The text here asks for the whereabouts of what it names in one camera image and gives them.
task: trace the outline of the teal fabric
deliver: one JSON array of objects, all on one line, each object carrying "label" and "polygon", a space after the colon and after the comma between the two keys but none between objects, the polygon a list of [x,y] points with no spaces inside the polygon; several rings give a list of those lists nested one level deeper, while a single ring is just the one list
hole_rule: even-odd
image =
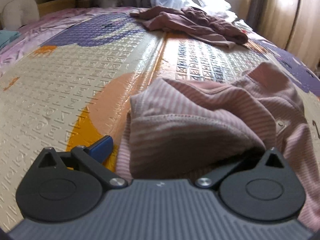
[{"label": "teal fabric", "polygon": [[20,35],[21,35],[20,32],[1,30],[0,31],[0,49],[4,48],[9,43],[13,42]]}]

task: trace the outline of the triangular cutout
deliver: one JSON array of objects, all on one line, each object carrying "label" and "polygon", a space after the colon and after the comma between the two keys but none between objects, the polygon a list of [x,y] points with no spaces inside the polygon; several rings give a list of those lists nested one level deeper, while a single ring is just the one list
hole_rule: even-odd
[{"label": "triangular cutout", "polygon": [[269,167],[276,167],[276,168],[284,168],[281,161],[279,160],[278,156],[276,154],[271,153],[267,162],[266,166]]},{"label": "triangular cutout", "polygon": [[51,153],[47,153],[41,160],[41,163],[39,164],[39,168],[45,168],[45,167],[53,167],[56,166],[57,163],[54,160]]}]

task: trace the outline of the pink clothing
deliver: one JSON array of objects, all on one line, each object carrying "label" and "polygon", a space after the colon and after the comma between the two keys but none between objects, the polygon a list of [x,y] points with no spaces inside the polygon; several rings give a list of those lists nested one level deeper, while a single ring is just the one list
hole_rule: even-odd
[{"label": "pink clothing", "polygon": [[204,11],[184,7],[181,10],[155,6],[147,11],[131,13],[131,16],[147,20],[142,24],[150,31],[182,31],[200,41],[212,45],[232,48],[235,43],[244,44],[248,37],[241,30],[216,16]]},{"label": "pink clothing", "polygon": [[299,220],[318,230],[320,178],[303,103],[271,63],[230,85],[154,80],[131,97],[116,173],[127,180],[194,180],[252,147],[283,153],[306,192]]}]

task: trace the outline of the white pillow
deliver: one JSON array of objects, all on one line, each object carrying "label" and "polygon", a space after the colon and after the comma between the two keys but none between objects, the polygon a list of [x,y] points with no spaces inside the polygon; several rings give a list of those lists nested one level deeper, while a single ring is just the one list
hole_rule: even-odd
[{"label": "white pillow", "polygon": [[13,0],[2,11],[1,23],[5,30],[16,31],[21,26],[40,19],[35,0]]}]

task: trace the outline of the gray ribbed panel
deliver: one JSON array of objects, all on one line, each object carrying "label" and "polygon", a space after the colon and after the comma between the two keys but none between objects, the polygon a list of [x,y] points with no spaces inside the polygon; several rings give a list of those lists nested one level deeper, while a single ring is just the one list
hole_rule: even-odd
[{"label": "gray ribbed panel", "polygon": [[312,233],[296,220],[278,225],[241,220],[211,191],[187,180],[135,180],[110,191],[80,219],[51,225],[24,220],[9,235],[14,240],[302,240]]}]

